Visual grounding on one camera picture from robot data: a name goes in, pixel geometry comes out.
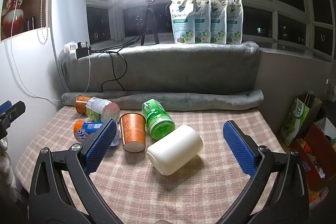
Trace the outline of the green tea cup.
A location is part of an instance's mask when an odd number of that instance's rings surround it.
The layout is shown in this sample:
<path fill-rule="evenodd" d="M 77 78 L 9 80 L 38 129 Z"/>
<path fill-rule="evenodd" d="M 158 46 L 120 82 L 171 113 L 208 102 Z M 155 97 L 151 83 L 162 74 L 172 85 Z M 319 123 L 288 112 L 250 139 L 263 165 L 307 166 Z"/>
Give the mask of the green tea cup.
<path fill-rule="evenodd" d="M 173 119 L 155 99 L 142 104 L 142 115 L 145 117 L 150 136 L 155 140 L 160 140 L 175 130 Z"/>

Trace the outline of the blue orange drink cup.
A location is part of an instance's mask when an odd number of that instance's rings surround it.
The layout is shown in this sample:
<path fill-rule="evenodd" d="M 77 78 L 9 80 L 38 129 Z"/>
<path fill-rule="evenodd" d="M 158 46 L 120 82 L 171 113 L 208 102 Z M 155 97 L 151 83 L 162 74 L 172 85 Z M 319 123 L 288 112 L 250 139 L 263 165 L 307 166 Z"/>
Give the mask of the blue orange drink cup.
<path fill-rule="evenodd" d="M 73 135 L 77 141 L 82 143 L 90 134 L 95 133 L 103 122 L 86 122 L 78 120 L 73 127 Z"/>

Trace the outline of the far orange paper cup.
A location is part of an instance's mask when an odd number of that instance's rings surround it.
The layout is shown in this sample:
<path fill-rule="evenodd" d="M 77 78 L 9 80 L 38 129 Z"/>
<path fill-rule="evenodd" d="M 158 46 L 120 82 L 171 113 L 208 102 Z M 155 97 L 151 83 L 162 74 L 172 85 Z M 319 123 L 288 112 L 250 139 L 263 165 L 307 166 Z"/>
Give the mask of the far orange paper cup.
<path fill-rule="evenodd" d="M 75 109 L 79 114 L 85 114 L 87 102 L 90 100 L 90 97 L 79 95 L 75 100 Z"/>

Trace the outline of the green label foil-lid cup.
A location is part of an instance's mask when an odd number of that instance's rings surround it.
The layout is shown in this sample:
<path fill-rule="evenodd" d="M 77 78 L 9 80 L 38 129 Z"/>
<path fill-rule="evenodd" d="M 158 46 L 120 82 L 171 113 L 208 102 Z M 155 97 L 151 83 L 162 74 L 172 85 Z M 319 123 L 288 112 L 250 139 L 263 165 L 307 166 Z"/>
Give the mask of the green label foil-lid cup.
<path fill-rule="evenodd" d="M 107 119 L 118 122 L 120 119 L 118 104 L 110 100 L 92 97 L 88 100 L 85 109 L 87 117 L 95 122 L 104 122 Z"/>

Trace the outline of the orange patterned paper cup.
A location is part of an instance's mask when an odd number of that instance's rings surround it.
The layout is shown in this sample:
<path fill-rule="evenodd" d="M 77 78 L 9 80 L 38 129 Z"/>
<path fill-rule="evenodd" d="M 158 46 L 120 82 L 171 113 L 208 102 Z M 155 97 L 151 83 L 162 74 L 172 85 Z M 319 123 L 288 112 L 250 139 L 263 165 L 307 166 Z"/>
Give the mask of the orange patterned paper cup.
<path fill-rule="evenodd" d="M 125 113 L 120 118 L 123 149 L 139 153 L 146 148 L 145 118 L 139 113 Z"/>

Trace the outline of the white plastic cup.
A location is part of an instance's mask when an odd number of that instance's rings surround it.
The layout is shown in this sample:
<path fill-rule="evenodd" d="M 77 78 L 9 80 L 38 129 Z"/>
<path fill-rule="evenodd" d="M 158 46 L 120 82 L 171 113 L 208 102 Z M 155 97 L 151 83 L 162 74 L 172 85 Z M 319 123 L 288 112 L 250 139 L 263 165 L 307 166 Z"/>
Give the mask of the white plastic cup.
<path fill-rule="evenodd" d="M 181 125 L 147 148 L 146 154 L 155 169 L 170 176 L 203 149 L 200 135 L 190 126 Z"/>

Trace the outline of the red box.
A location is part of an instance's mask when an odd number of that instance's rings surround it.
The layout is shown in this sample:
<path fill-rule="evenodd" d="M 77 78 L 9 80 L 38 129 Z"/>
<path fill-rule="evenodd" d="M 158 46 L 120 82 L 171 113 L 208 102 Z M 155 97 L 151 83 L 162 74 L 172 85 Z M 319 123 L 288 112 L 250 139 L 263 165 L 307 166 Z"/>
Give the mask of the red box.
<path fill-rule="evenodd" d="M 335 178 L 335 126 L 328 118 L 311 125 L 304 138 L 292 141 L 305 171 L 309 209 L 314 209 L 329 193 L 327 182 Z"/>

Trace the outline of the plaid pink table cloth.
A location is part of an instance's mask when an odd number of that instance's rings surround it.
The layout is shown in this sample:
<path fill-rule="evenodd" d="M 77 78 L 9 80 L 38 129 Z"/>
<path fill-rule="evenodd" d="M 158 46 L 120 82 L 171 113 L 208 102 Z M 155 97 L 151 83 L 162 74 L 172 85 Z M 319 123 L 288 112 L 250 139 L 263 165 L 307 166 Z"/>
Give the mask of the plaid pink table cloth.
<path fill-rule="evenodd" d="M 186 124 L 202 138 L 202 151 L 171 176 L 160 174 L 146 153 L 122 146 L 106 153 L 90 175 L 109 207 L 125 223 L 215 223 L 233 204 L 249 176 L 244 174 L 223 137 L 233 120 L 258 145 L 274 152 L 282 147 L 257 109 L 247 111 L 172 112 L 177 126 Z"/>

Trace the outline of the green paper bag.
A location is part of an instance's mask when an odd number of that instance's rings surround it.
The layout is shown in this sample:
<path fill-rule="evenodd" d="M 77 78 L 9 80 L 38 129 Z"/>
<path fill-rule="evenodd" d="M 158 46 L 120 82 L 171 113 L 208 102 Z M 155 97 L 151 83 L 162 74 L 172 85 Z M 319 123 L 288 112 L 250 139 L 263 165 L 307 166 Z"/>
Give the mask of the green paper bag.
<path fill-rule="evenodd" d="M 281 139 L 287 147 L 297 137 L 305 136 L 322 106 L 312 91 L 296 96 L 281 127 Z"/>

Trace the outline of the black power adapter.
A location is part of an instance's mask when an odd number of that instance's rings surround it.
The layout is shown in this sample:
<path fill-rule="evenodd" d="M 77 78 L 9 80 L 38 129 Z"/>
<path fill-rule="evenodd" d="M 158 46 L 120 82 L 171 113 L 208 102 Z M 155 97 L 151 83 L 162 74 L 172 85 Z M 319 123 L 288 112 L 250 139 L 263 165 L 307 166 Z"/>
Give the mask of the black power adapter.
<path fill-rule="evenodd" d="M 80 59 L 82 57 L 89 56 L 91 54 L 91 47 L 85 46 L 85 47 L 79 47 L 76 49 L 76 59 Z"/>

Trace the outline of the red white vase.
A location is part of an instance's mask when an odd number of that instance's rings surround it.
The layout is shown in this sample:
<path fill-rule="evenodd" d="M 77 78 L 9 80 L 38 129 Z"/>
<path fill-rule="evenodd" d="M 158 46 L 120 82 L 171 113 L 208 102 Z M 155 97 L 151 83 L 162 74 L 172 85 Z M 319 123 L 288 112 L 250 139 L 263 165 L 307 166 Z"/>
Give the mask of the red white vase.
<path fill-rule="evenodd" d="M 24 23 L 24 11 L 21 8 L 23 0 L 7 0 L 6 13 L 2 20 L 2 30 L 5 38 L 21 32 Z"/>

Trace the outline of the rolled grey blanket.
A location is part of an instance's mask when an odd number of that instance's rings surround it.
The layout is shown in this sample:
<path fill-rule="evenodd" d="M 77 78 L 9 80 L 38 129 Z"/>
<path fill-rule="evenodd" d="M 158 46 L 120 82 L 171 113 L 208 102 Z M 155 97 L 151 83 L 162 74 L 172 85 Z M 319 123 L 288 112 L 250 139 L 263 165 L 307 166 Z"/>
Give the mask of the rolled grey blanket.
<path fill-rule="evenodd" d="M 231 95 L 140 91 L 70 92 L 62 95 L 61 102 L 65 106 L 74 106 L 77 96 L 108 99 L 123 110 L 139 110 L 144 102 L 155 99 L 168 111 L 240 111 L 255 108 L 264 100 L 264 94 L 258 89 Z"/>

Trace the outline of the grey plush cushion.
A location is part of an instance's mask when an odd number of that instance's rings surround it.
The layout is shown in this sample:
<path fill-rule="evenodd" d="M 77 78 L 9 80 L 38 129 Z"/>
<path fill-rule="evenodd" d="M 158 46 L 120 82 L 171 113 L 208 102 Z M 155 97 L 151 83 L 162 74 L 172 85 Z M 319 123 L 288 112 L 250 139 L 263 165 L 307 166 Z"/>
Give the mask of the grey plush cushion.
<path fill-rule="evenodd" d="M 140 91 L 230 95 L 254 89 L 261 51 L 238 45 L 157 44 L 60 63 L 71 92 Z"/>

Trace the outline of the refill pouch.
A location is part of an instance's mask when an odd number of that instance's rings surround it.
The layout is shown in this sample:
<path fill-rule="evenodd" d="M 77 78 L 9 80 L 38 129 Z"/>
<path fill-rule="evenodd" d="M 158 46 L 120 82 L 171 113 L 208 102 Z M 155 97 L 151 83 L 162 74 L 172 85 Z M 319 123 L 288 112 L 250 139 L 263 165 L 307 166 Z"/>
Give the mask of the refill pouch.
<path fill-rule="evenodd" d="M 228 0 L 211 0 L 211 43 L 226 44 Z"/>
<path fill-rule="evenodd" d="M 211 0 L 196 0 L 195 43 L 210 43 L 211 40 Z"/>
<path fill-rule="evenodd" d="M 228 0 L 227 44 L 240 44 L 243 36 L 242 0 Z"/>
<path fill-rule="evenodd" d="M 195 43 L 195 2 L 196 0 L 171 0 L 169 9 L 175 43 Z"/>

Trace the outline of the black tripod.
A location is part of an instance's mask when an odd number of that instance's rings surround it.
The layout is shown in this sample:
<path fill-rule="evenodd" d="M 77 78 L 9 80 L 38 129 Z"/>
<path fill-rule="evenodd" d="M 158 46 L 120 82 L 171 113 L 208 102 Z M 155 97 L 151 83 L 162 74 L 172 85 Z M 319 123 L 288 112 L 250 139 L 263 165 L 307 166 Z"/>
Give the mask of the black tripod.
<path fill-rule="evenodd" d="M 155 0 L 146 0 L 146 9 L 145 9 L 145 16 L 142 22 L 142 34 L 141 34 L 141 45 L 145 44 L 145 36 L 148 30 L 148 26 L 151 27 L 151 32 L 154 36 L 154 43 L 159 44 L 159 37 L 158 37 L 158 30 L 157 24 L 155 19 L 155 13 L 153 9 L 153 4 Z"/>

